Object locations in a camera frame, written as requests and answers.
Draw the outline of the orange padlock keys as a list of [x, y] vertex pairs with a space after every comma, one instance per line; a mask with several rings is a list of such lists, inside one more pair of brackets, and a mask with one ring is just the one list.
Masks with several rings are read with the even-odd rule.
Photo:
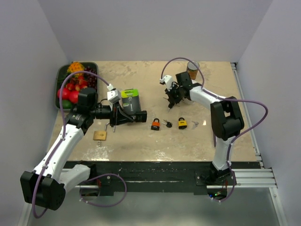
[[171, 128], [173, 126], [173, 124], [167, 120], [164, 120], [164, 125], [166, 125], [167, 128]]

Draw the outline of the yellow padlock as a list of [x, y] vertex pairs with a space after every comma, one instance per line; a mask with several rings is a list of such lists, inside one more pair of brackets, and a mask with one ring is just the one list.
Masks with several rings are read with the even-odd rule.
[[185, 129], [185, 128], [187, 128], [187, 121], [183, 117], [180, 117], [178, 119], [178, 129]]

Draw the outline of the black padlock keys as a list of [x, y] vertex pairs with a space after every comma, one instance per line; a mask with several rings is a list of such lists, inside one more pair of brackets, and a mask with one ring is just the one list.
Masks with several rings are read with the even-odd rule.
[[171, 102], [169, 98], [164, 97], [164, 99], [168, 101], [167, 113], [169, 113], [174, 106], [179, 107], [178, 103]]

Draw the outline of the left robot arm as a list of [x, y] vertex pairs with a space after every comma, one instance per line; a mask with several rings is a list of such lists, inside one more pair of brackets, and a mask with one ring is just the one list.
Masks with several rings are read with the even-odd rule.
[[95, 119], [109, 120], [112, 127], [138, 121], [138, 116], [124, 112], [118, 90], [109, 91], [107, 99], [109, 105], [102, 105], [97, 101], [95, 89], [82, 89], [77, 104], [63, 118], [62, 130], [46, 156], [31, 172], [25, 171], [21, 175], [24, 200], [32, 207], [57, 210], [75, 186], [80, 183], [92, 185], [97, 181], [97, 167], [93, 163], [80, 161], [67, 173], [63, 174], [62, 170]]

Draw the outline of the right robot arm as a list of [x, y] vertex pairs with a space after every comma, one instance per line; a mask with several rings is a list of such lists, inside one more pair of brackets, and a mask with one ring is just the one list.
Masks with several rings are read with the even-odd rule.
[[243, 116], [235, 97], [220, 97], [208, 91], [200, 83], [192, 80], [187, 72], [160, 78], [160, 84], [165, 85], [169, 108], [183, 99], [201, 104], [210, 110], [211, 127], [215, 136], [215, 154], [205, 183], [220, 185], [231, 174], [231, 151], [233, 139], [244, 128]]

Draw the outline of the silver keys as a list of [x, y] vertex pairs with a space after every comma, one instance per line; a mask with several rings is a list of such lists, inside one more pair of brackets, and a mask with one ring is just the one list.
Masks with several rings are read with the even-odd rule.
[[192, 123], [193, 123], [193, 126], [192, 126], [193, 129], [199, 125], [199, 122], [197, 122], [197, 121], [192, 121]]

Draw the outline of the black padlock with keys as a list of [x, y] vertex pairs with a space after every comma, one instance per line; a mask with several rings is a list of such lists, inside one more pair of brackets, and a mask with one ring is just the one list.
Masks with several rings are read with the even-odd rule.
[[130, 116], [133, 118], [134, 122], [144, 123], [147, 121], [147, 111], [138, 111], [130, 114]]

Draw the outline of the brass padlock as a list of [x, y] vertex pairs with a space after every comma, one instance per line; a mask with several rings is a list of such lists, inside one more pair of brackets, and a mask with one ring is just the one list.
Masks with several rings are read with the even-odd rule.
[[103, 142], [106, 141], [107, 138], [107, 129], [110, 127], [110, 123], [106, 123], [103, 130], [97, 130], [93, 134], [93, 140], [97, 142], [97, 145], [101, 147]]

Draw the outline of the orange padlock with keys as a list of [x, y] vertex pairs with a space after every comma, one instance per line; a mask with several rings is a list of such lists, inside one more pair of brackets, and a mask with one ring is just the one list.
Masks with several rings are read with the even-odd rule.
[[151, 124], [151, 130], [159, 131], [160, 130], [160, 120], [159, 118], [155, 118]]

